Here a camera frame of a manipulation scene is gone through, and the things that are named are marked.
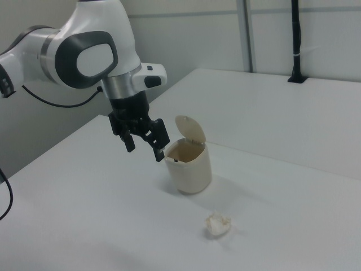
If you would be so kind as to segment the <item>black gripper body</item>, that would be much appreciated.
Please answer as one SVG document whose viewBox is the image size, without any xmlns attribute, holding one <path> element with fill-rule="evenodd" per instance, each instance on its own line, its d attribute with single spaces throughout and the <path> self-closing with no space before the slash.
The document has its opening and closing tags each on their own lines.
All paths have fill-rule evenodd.
<svg viewBox="0 0 361 271">
<path fill-rule="evenodd" d="M 145 91 L 131 97 L 109 100 L 113 111 L 108 115 L 114 135 L 144 136 L 149 132 L 149 103 Z"/>
</svg>

